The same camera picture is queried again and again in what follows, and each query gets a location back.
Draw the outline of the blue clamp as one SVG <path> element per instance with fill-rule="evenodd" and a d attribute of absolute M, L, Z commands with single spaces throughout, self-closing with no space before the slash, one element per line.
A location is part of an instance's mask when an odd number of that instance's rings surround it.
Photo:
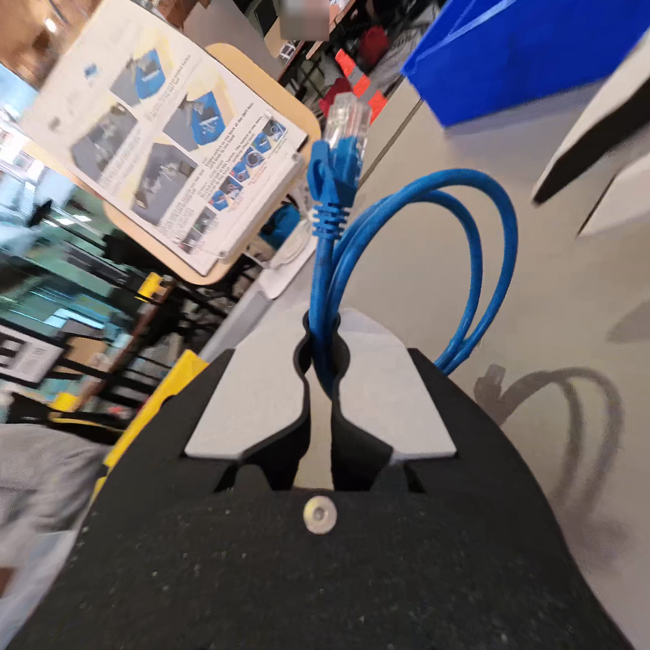
<path fill-rule="evenodd" d="M 284 201 L 261 228 L 259 236 L 270 247 L 278 250 L 300 221 L 301 214 L 296 205 L 290 201 Z"/>

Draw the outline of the yellow plastic bin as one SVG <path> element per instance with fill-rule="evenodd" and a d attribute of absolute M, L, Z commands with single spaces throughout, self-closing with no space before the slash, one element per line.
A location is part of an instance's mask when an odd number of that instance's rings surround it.
<path fill-rule="evenodd" d="M 125 428 L 121 427 L 121 422 L 109 422 L 106 414 L 73 411 L 51 411 L 45 422 L 88 441 L 110 446 L 111 449 L 103 460 L 105 476 L 108 476 L 165 403 L 182 392 L 207 367 L 208 363 L 195 353 L 184 352 Z"/>

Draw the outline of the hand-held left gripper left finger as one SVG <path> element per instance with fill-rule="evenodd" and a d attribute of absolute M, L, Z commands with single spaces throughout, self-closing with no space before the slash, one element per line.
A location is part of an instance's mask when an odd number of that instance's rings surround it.
<path fill-rule="evenodd" d="M 184 453 L 259 467 L 273 490 L 291 490 L 311 442 L 307 310 L 284 310 L 234 349 Z"/>

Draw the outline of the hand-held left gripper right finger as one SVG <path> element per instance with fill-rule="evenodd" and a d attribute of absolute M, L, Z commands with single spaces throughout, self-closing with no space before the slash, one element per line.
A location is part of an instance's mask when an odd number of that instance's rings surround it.
<path fill-rule="evenodd" d="M 369 490 L 393 465 L 456 455 L 443 418 L 402 341 L 345 308 L 331 360 L 331 475 L 336 490 Z"/>

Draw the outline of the instruction sheet on wooden board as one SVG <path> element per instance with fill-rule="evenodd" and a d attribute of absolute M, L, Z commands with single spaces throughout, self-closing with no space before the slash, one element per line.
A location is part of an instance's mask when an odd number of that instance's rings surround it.
<path fill-rule="evenodd" d="M 25 7 L 1 2 L 1 60 L 36 89 L 27 138 L 173 274 L 221 280 L 303 173 L 314 114 L 134 1 Z"/>

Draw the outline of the red stool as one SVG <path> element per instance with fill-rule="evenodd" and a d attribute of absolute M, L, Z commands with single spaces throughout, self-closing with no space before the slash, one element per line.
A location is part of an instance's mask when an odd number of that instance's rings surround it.
<path fill-rule="evenodd" d="M 386 30 L 381 25 L 369 27 L 360 38 L 359 52 L 369 64 L 380 60 L 389 48 Z"/>

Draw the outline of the blue plastic bin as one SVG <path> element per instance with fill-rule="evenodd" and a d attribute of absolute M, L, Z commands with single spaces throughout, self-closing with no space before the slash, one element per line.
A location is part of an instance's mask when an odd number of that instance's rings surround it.
<path fill-rule="evenodd" d="M 608 77 L 648 1 L 446 1 L 402 75 L 450 127 Z"/>

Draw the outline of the black framed sign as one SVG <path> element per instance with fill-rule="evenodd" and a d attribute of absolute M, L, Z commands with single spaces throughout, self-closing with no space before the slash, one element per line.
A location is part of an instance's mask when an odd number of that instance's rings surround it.
<path fill-rule="evenodd" d="M 1 324 L 1 379 L 37 387 L 59 364 L 66 349 L 60 342 Z"/>

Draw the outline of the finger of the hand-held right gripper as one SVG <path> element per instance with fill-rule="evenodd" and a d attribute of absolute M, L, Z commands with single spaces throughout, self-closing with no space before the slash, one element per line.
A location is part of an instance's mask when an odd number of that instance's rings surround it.
<path fill-rule="evenodd" d="M 613 176 L 578 237 L 592 237 L 626 223 L 649 219 L 649 155 L 631 162 Z"/>
<path fill-rule="evenodd" d="M 649 125 L 649 46 L 636 45 L 600 87 L 532 191 L 542 205 Z"/>

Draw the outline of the white stand base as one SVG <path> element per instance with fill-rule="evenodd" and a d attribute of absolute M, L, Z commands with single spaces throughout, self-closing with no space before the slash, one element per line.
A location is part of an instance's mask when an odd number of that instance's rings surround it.
<path fill-rule="evenodd" d="M 316 239 L 309 236 L 302 249 L 289 261 L 265 268 L 257 278 L 261 292 L 269 300 L 276 300 L 289 285 L 297 278 L 316 250 Z"/>

